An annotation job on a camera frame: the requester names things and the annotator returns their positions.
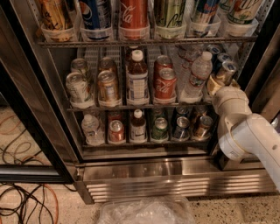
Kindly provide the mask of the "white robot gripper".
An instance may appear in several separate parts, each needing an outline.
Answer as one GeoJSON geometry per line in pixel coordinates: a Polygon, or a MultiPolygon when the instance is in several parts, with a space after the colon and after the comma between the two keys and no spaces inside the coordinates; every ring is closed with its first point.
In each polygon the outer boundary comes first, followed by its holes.
{"type": "Polygon", "coordinates": [[[231,128],[252,113],[247,95],[235,79],[231,80],[230,87],[223,87],[223,83],[215,80],[211,74],[206,83],[207,92],[213,96],[212,104],[215,113],[220,117],[218,137],[223,137],[231,128]]]}

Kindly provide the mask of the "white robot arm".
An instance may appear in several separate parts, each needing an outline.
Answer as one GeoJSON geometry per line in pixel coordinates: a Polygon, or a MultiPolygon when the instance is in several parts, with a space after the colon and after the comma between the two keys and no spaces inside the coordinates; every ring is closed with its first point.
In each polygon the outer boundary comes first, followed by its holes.
{"type": "Polygon", "coordinates": [[[253,113],[249,98],[238,87],[226,86],[210,75],[207,92],[220,117],[217,135],[220,149],[231,160],[255,155],[280,190],[280,136],[261,115],[253,113]]]}

